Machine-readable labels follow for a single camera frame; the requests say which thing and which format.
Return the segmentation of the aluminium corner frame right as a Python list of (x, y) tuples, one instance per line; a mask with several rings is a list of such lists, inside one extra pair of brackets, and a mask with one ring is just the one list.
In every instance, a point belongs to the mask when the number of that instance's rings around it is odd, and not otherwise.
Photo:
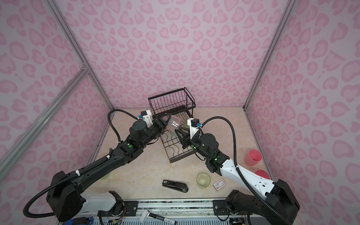
[(245, 105), (243, 107), (243, 110), (246, 112), (249, 108), (250, 108), (250, 103), (252, 98), (255, 95), (255, 91), (260, 83), (260, 80), (265, 72), (265, 69), (267, 68), (269, 62), (271, 61), (272, 55), (276, 50), (276, 47), (291, 19), (291, 16), (293, 15), (294, 11), (296, 10), (297, 6), (298, 6), (299, 1), (296, 0), (290, 0), (287, 2), (287, 5), (285, 7), (284, 13), (280, 18), (279, 24), (276, 28), (276, 30), (274, 31), (274, 35), (270, 41), (270, 44), (267, 48), (267, 51), (264, 55), (264, 58), (262, 60), (262, 63), (260, 65), (260, 68), (258, 70), (258, 73), (256, 75), (256, 78), (254, 80), (253, 85), (251, 86), (250, 92), (249, 92), (249, 96), (247, 97), (247, 100), (245, 102)]

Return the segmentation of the yellow-green cup front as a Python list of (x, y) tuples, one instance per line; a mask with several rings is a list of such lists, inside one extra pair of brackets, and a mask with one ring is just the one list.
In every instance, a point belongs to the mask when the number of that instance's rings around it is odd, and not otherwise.
[(196, 177), (197, 186), (201, 189), (207, 188), (211, 183), (211, 177), (206, 172), (200, 172)]

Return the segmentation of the black stapler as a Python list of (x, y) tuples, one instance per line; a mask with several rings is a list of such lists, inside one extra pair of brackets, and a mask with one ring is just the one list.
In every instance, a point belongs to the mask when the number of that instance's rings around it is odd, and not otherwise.
[(165, 188), (180, 191), (182, 193), (187, 193), (188, 192), (187, 184), (179, 182), (179, 181), (163, 180), (162, 186), (165, 187)]

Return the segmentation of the small red white card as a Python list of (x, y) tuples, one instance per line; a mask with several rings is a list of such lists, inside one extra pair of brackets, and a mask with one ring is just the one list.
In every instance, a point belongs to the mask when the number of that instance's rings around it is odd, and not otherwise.
[(225, 180), (223, 178), (221, 178), (218, 181), (216, 181), (215, 183), (213, 183), (213, 187), (216, 189), (216, 191), (219, 191), (226, 185), (227, 185), (227, 183), (225, 182)]

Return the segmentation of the aluminium frame left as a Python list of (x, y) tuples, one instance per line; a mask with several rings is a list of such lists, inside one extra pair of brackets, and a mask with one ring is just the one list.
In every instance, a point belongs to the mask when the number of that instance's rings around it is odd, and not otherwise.
[(110, 100), (57, 1), (1, 1), (1, 178), (84, 78)]

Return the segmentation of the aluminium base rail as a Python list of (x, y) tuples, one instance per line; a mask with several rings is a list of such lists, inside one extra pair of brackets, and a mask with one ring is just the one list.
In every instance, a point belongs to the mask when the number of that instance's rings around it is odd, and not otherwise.
[(86, 212), (79, 217), (90, 218), (93, 225), (165, 225), (147, 218), (141, 224), (144, 210), (177, 221), (178, 225), (267, 225), (269, 221), (259, 208), (230, 207), (224, 198), (193, 199), (134, 199), (125, 200), (125, 216), (98, 218), (97, 212)]

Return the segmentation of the opaque pink cup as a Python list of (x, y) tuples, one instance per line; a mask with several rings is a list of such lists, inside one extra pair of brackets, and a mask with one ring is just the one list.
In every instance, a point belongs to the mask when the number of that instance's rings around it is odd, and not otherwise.
[(259, 162), (261, 162), (262, 159), (263, 159), (263, 156), (262, 156), (261, 152), (256, 149), (252, 149), (252, 150), (248, 151), (248, 153), (244, 159), (244, 162), (247, 166), (253, 167), (253, 166), (257, 165)]
[(256, 170), (255, 174), (258, 175), (258, 176), (261, 176), (261, 177), (263, 177), (263, 178), (265, 178), (265, 179), (267, 179), (267, 180), (270, 180), (270, 179), (271, 179), (271, 178), (270, 178), (270, 175), (268, 174), (268, 172), (265, 171), (265, 170), (262, 170), (262, 169)]

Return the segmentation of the clear pink plastic cup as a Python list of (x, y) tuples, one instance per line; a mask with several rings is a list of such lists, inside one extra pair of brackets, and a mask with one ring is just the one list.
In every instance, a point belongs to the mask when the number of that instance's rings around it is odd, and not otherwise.
[(167, 125), (167, 129), (171, 132), (175, 132), (175, 129), (178, 129), (179, 127), (181, 127), (183, 124), (183, 120), (176, 116), (176, 115), (172, 115), (171, 119)]

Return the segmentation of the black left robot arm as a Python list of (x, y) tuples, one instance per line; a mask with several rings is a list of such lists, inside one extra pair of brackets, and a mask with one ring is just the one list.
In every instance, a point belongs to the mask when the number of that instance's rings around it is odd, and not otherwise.
[(115, 149), (111, 149), (106, 156), (78, 171), (58, 172), (51, 182), (55, 187), (49, 190), (46, 196), (46, 201), (56, 218), (60, 222), (66, 222), (87, 206), (93, 206), (94, 210), (100, 212), (103, 217), (123, 215), (124, 203), (115, 191), (105, 194), (111, 199), (111, 203), (90, 200), (85, 197), (84, 192), (111, 171), (135, 160), (153, 139), (165, 132), (168, 121), (168, 118), (156, 116), (152, 120), (152, 125), (148, 126), (145, 121), (137, 120), (129, 129), (125, 141), (119, 143)]

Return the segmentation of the black marker pen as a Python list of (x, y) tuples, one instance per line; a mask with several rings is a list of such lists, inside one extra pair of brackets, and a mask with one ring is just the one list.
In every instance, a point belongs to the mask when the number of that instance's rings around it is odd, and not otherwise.
[(169, 223), (171, 225), (177, 225), (177, 221), (175, 220), (172, 220), (172, 219), (169, 219), (169, 218), (165, 218), (163, 216), (160, 216), (160, 215), (157, 215), (157, 214), (154, 214), (152, 212), (150, 212), (149, 210), (144, 210), (139, 218), (139, 221), (141, 224), (143, 224), (147, 218), (154, 218), (154, 219), (157, 219), (157, 220), (160, 220), (160, 221), (163, 221), (165, 223)]

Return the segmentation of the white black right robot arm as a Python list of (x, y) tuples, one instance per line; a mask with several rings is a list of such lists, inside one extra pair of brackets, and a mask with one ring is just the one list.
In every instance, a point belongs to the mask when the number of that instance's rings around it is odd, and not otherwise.
[(259, 176), (237, 164), (218, 148), (219, 143), (212, 134), (191, 137), (190, 130), (180, 127), (175, 130), (183, 148), (191, 147), (205, 159), (211, 173), (229, 178), (247, 188), (247, 195), (233, 190), (225, 199), (225, 211), (230, 215), (245, 212), (257, 214), (272, 225), (291, 225), (294, 223), (300, 205), (289, 185), (283, 181), (273, 181)]

